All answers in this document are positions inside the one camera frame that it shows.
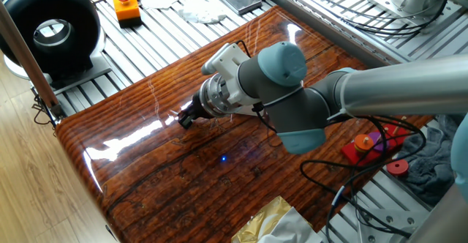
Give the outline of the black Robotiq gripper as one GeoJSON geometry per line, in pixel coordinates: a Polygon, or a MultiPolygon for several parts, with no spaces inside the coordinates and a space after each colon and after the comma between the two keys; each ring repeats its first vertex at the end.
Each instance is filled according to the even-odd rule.
{"type": "Polygon", "coordinates": [[[178,123],[186,130],[190,128],[193,121],[198,118],[212,119],[213,116],[208,113],[202,105],[200,92],[197,91],[192,97],[190,108],[182,110],[178,113],[178,123]]]}

